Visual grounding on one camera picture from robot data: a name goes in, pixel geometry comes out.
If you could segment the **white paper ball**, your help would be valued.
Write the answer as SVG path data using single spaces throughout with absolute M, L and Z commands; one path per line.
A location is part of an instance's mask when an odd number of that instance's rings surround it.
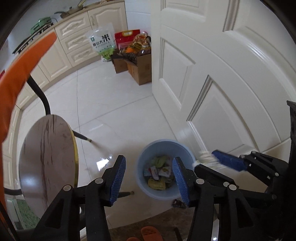
M 218 159 L 208 151 L 200 151 L 198 159 L 192 164 L 193 168 L 198 165 L 204 165 L 212 169 L 222 169 L 224 166 Z

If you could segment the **light green snack bag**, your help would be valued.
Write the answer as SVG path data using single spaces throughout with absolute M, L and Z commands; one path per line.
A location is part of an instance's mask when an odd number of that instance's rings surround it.
M 156 168 L 163 167 L 170 160 L 169 156 L 156 156 L 152 159 L 152 165 Z

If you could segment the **blue plastic trash bin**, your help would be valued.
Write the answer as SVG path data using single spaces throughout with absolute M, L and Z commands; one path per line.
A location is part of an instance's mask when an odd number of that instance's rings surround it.
M 161 168 L 152 165 L 156 156 L 169 156 L 170 160 Z M 149 197 L 158 200 L 173 200 L 180 197 L 173 158 L 181 158 L 186 168 L 192 169 L 196 161 L 192 152 L 174 140 L 157 140 L 147 145 L 137 160 L 136 180 L 140 189 Z

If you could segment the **cream lower kitchen cabinets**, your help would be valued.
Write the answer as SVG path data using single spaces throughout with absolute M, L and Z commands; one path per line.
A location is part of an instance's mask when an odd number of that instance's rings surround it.
M 99 23 L 103 25 L 112 23 L 115 31 L 125 30 L 127 25 L 124 10 L 125 4 L 123 1 L 96 4 L 90 9 L 81 11 L 78 15 L 69 18 L 66 22 L 58 24 L 56 27 L 47 28 L 42 36 L 45 37 L 55 33 L 57 39 L 31 73 L 39 87 L 46 89 L 74 70 L 94 62 L 97 62 L 99 67 L 105 66 L 112 69 L 112 63 L 104 62 L 102 57 L 93 50 L 86 34 L 88 31 L 95 29 Z M 4 187 L 8 189 L 14 189 L 16 183 L 13 165 L 16 162 L 14 138 L 18 117 L 35 97 L 36 94 L 33 93 L 29 85 L 25 85 L 11 113 L 9 132 L 3 143 Z

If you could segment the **round wooden stool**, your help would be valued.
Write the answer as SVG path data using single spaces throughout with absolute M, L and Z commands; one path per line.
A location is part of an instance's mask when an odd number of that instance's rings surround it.
M 43 102 L 46 114 L 31 127 L 22 146 L 20 177 L 29 190 L 6 188 L 4 192 L 29 196 L 44 214 L 64 186 L 78 187 L 79 134 L 62 117 L 51 114 L 47 98 L 33 78 L 28 82 Z M 127 192 L 119 191 L 118 198 L 125 196 Z

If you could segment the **orange slipper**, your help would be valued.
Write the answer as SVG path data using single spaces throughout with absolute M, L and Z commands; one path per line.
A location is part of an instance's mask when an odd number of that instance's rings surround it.
M 145 226 L 140 232 L 144 241 L 163 241 L 161 233 L 153 226 Z

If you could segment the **white panel door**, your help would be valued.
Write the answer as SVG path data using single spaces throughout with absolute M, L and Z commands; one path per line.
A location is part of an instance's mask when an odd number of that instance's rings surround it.
M 195 156 L 290 154 L 295 43 L 261 1 L 151 1 L 152 92 Z

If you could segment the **cardboard box with oil bottles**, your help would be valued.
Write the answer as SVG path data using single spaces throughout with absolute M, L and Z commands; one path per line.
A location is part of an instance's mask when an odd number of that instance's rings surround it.
M 128 72 L 138 85 L 152 81 L 151 37 L 147 32 L 137 34 L 133 41 L 120 50 Z

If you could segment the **small cardboard box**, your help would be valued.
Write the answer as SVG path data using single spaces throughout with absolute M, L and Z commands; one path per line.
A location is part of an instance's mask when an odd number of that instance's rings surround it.
M 127 64 L 118 51 L 115 51 L 111 55 L 111 61 L 112 61 L 112 64 L 114 65 L 114 69 L 117 74 L 128 71 Z

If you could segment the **round orange table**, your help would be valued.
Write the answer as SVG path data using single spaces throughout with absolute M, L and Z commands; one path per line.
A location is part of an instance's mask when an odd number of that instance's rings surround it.
M 32 70 L 55 43 L 56 39 L 55 33 L 49 33 L 31 44 L 13 61 L 12 65 L 1 77 L 1 143 L 5 141 L 8 135 L 11 114 L 18 95 L 29 79 Z

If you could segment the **red gift box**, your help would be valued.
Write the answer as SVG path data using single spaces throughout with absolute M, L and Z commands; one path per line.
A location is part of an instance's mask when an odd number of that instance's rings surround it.
M 140 34 L 140 29 L 127 30 L 127 31 L 115 33 L 114 37 L 115 37 L 117 48 L 119 50 L 126 48 L 130 43 L 134 41 L 134 38 L 138 34 Z

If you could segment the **white rice bag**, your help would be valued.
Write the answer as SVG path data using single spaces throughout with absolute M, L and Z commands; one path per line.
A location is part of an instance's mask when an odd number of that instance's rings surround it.
M 112 23 L 96 27 L 86 33 L 86 37 L 95 53 L 97 53 L 103 61 L 111 61 L 111 55 L 116 50 L 116 42 L 114 37 L 114 28 Z

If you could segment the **black gas stove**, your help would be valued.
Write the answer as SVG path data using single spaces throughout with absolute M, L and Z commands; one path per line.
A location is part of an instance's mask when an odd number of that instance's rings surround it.
M 36 38 L 38 35 L 41 35 L 41 33 L 45 32 L 45 30 L 47 30 L 49 27 L 53 26 L 54 23 L 50 22 L 50 23 L 46 23 L 41 27 L 33 27 L 33 32 L 32 34 L 25 38 L 17 47 L 16 49 L 13 51 L 13 54 L 20 54 L 20 52 L 23 51 L 23 49 L 25 49 L 27 47 L 27 45 L 30 44 L 30 42 L 33 41 L 34 38 Z

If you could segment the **green electric pot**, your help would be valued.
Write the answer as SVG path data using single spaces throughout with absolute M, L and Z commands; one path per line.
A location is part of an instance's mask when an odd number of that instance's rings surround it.
M 41 18 L 41 19 L 39 19 L 39 20 L 37 21 L 37 23 L 36 23 L 33 27 L 31 27 L 31 29 L 30 29 L 30 33 L 33 34 L 33 33 L 35 33 L 38 29 L 44 27 L 44 26 L 47 25 L 47 24 L 51 24 L 51 23 L 52 23 L 52 20 L 51 20 L 51 18 L 50 18 L 49 16 L 44 17 L 44 18 Z

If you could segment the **wok with lid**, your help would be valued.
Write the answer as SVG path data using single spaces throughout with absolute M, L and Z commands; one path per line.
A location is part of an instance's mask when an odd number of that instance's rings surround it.
M 67 11 L 57 11 L 54 14 L 59 14 L 60 17 L 62 19 L 64 19 L 64 18 L 66 18 L 66 17 L 68 17 L 68 16 L 70 16 L 70 15 L 76 13 L 76 12 L 81 11 L 82 9 L 83 9 L 83 6 L 76 6 L 74 8 L 73 7 L 69 8 L 69 10 L 67 10 Z

